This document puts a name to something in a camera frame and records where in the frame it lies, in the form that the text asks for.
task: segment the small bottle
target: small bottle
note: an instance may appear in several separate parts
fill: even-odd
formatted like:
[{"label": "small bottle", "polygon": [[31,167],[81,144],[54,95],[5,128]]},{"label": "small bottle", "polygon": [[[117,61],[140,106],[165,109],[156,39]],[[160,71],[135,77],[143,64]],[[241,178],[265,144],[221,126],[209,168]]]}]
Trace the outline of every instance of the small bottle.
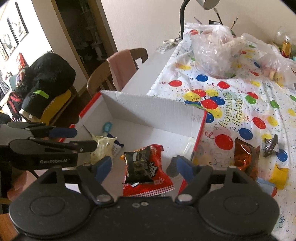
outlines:
[{"label": "small bottle", "polygon": [[285,58],[290,58],[291,50],[292,50],[291,39],[288,36],[286,36],[286,39],[283,42],[283,48],[281,50],[281,54]]}]

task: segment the white cardboard box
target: white cardboard box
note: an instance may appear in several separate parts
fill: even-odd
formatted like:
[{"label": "white cardboard box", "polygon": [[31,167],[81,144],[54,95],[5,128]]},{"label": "white cardboard box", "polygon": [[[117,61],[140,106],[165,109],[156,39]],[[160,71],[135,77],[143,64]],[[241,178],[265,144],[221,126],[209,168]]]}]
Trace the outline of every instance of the white cardboard box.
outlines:
[{"label": "white cardboard box", "polygon": [[[78,134],[62,141],[90,140],[90,133],[99,136],[103,125],[112,122],[110,134],[124,144],[113,160],[113,168],[103,182],[104,188],[114,196],[122,196],[125,162],[124,152],[134,151],[150,144],[162,145],[163,171],[171,158],[182,155],[190,137],[196,138],[194,150],[203,132],[207,112],[190,105],[153,96],[133,95],[116,91],[97,93],[79,114],[80,120],[71,125]],[[79,154],[78,165],[90,162],[90,154]],[[172,178],[175,190],[166,193],[176,197],[182,183],[178,175]]]}]

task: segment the framed picture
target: framed picture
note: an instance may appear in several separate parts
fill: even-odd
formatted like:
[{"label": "framed picture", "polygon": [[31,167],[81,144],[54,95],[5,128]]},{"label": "framed picture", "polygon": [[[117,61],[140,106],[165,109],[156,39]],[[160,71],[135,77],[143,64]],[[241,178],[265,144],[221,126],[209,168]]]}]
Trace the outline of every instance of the framed picture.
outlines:
[{"label": "framed picture", "polygon": [[28,29],[22,18],[18,3],[15,3],[15,8],[9,13],[10,27],[18,42],[22,41],[23,38],[28,34]]},{"label": "framed picture", "polygon": [[4,49],[4,46],[1,41],[0,41],[0,52],[3,56],[3,58],[5,59],[5,61],[7,61],[9,57],[8,57],[6,50]]},{"label": "framed picture", "polygon": [[11,56],[18,45],[18,41],[10,29],[9,19],[0,22],[0,41],[8,56]]}]

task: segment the red balloon print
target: red balloon print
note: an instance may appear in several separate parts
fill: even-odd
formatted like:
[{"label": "red balloon print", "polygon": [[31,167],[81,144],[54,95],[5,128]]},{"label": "red balloon print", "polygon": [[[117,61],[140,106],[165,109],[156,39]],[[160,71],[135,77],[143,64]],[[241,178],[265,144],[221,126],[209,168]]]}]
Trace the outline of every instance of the red balloon print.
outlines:
[{"label": "red balloon print", "polygon": [[255,75],[255,76],[259,76],[259,74],[256,73],[256,72],[254,72],[254,71],[251,71],[251,73],[252,73],[253,75]]},{"label": "red balloon print", "polygon": [[259,129],[265,129],[266,128],[266,125],[265,125],[264,121],[261,120],[258,117],[254,117],[253,122],[254,122],[255,126],[257,126]]},{"label": "red balloon print", "polygon": [[247,93],[249,96],[252,96],[254,99],[258,99],[259,97],[258,97],[258,95],[256,95],[255,93],[253,93],[253,92],[248,92]]},{"label": "red balloon print", "polygon": [[222,150],[231,150],[233,148],[233,140],[224,134],[216,136],[215,143]]},{"label": "red balloon print", "polygon": [[224,82],[224,81],[220,81],[220,82],[218,83],[218,86],[219,86],[220,88],[222,88],[222,89],[228,89],[228,88],[230,87],[230,85],[227,84],[227,83]]},{"label": "red balloon print", "polygon": [[196,29],[193,29],[190,31],[191,35],[197,35],[198,34],[198,31]]},{"label": "red balloon print", "polygon": [[198,94],[200,97],[205,97],[206,96],[206,92],[201,90],[201,89],[197,89],[197,90],[192,90],[193,93]]},{"label": "red balloon print", "polygon": [[214,110],[218,107],[217,103],[211,99],[206,99],[200,102],[206,109]]},{"label": "red balloon print", "polygon": [[172,80],[171,82],[169,82],[169,85],[173,87],[178,87],[178,86],[181,86],[182,84],[183,83],[180,80]]}]

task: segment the red snack bag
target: red snack bag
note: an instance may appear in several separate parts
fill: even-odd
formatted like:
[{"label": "red snack bag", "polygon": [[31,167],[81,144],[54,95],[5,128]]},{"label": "red snack bag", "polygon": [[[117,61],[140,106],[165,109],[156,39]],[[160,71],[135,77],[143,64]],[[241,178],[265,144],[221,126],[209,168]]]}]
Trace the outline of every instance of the red snack bag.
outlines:
[{"label": "red snack bag", "polygon": [[153,183],[124,184],[124,196],[150,197],[160,195],[162,193],[166,193],[175,189],[175,186],[170,180],[169,176],[166,175],[162,170],[162,151],[163,146],[157,144],[150,145],[149,168]]}]

